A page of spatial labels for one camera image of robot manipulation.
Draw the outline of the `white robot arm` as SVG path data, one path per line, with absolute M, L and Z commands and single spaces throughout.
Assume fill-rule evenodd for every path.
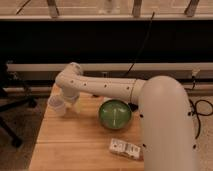
M 144 171 L 199 171 L 190 102 L 176 79 L 87 77 L 72 62 L 56 76 L 55 84 L 66 100 L 86 92 L 137 105 Z

